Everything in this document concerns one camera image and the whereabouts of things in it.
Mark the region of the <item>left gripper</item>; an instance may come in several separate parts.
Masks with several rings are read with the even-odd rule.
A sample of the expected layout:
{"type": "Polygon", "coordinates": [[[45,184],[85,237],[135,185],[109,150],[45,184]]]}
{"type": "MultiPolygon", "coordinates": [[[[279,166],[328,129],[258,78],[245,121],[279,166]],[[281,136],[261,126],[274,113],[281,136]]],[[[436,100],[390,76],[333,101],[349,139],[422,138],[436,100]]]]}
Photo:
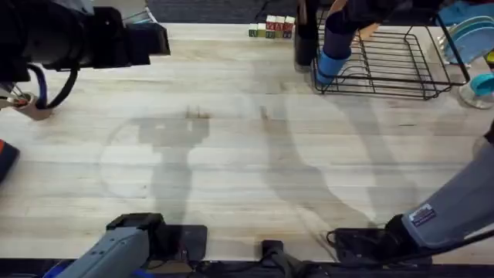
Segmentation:
{"type": "Polygon", "coordinates": [[[126,25],[127,55],[132,66],[151,64],[151,56],[169,56],[167,29],[155,22],[126,25]]]}

